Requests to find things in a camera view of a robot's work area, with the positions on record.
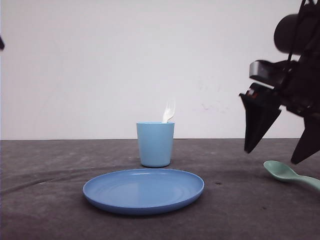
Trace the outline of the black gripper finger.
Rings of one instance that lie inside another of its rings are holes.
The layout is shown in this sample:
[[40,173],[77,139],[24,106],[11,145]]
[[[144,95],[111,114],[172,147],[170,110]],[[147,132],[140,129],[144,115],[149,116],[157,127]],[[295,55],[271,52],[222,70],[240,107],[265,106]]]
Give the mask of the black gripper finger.
[[244,151],[249,154],[280,115],[280,103],[245,94],[239,96],[245,108]]
[[320,150],[320,113],[299,116],[304,120],[304,131],[290,160],[296,165]]

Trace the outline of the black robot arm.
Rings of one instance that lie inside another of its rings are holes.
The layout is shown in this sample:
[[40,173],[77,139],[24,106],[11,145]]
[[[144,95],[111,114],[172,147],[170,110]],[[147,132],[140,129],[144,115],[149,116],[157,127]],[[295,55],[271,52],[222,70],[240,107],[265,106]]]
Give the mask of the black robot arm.
[[3,51],[5,49],[5,44],[2,40],[2,38],[0,37],[0,51]]
[[285,16],[274,31],[283,61],[256,60],[255,80],[239,96],[245,108],[244,151],[250,153],[281,113],[280,106],[304,119],[304,131],[292,154],[298,164],[320,150],[320,3],[303,0],[299,12]]

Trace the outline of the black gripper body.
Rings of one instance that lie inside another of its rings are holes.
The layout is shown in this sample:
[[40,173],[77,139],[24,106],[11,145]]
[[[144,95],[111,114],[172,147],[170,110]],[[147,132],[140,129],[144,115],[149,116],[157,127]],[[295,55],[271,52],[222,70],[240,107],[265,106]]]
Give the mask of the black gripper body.
[[257,82],[240,95],[279,102],[298,116],[320,112],[320,55],[304,54],[297,62],[283,86],[273,87],[255,80]]

